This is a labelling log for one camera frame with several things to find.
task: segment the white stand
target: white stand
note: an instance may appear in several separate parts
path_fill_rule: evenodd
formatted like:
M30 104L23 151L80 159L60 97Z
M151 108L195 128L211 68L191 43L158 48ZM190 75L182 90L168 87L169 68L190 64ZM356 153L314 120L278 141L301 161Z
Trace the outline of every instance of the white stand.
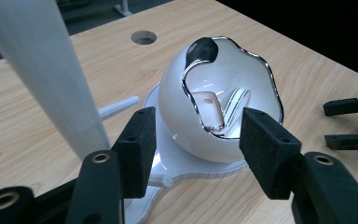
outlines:
M127 0L121 0L121 4L115 5L115 9L124 17L132 15L129 11L129 3Z
M200 159L176 144L168 134L158 109L158 85L147 96L144 107L156 108L157 150L152 165L153 175L166 175L177 185L189 178L216 179L234 175L247 167L246 161L220 163ZM164 188L147 187L142 199L132 199L125 208L126 223L143 223L150 213L153 203Z

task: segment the wood grain surface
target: wood grain surface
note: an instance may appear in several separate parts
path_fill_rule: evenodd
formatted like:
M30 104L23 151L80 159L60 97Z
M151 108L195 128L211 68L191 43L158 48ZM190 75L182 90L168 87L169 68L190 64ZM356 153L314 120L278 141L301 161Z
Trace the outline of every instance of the wood grain surface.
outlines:
M137 45L131 35L157 35ZM341 160L358 181L358 151L334 152L324 135L358 133L358 114L328 118L323 104L358 97L358 74L213 0L175 0L71 37L96 105L137 95L141 103L103 122L115 142L159 83L172 57L204 36L228 36L271 66L283 126L302 143ZM40 195L78 175L80 160L7 64L0 61L0 189ZM146 223L293 223L291 201L264 196L249 169L223 179L188 179L159 196Z

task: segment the white pole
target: white pole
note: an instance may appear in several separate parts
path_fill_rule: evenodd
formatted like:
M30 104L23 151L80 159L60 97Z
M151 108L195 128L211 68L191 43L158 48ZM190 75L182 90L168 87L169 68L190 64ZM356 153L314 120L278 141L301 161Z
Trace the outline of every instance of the white pole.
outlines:
M102 120L109 119L113 117L114 115L132 107L133 105L138 104L139 97L138 96L132 96L130 98L121 100L119 102L113 103L111 105L105 105L104 107L101 107L98 109L98 112L100 113L100 117Z
M81 159L110 149L54 0L0 0L0 53Z

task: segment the white glossy bowl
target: white glossy bowl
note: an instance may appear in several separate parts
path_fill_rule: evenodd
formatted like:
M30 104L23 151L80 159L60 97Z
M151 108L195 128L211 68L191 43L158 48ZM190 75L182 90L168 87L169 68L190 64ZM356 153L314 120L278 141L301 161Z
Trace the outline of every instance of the white glossy bowl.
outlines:
M283 121L269 65L227 37L203 37L182 49L158 92L162 120L183 149L207 161L243 160L241 112L246 107Z

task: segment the black clamp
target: black clamp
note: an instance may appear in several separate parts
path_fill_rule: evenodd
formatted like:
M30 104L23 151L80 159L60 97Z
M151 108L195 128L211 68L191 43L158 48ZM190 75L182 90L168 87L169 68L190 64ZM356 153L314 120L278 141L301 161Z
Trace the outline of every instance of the black clamp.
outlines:
M270 115L244 108L240 149L261 189L288 200L296 223L358 223L358 183L336 158L300 153L301 142Z
M156 141L156 109L138 110L111 150L90 153L77 179L38 197L0 189L0 223L124 223L124 199L145 196Z
M327 117L358 113L358 99L350 98L330 101L324 104ZM358 134L325 135L326 145L333 150L358 150Z

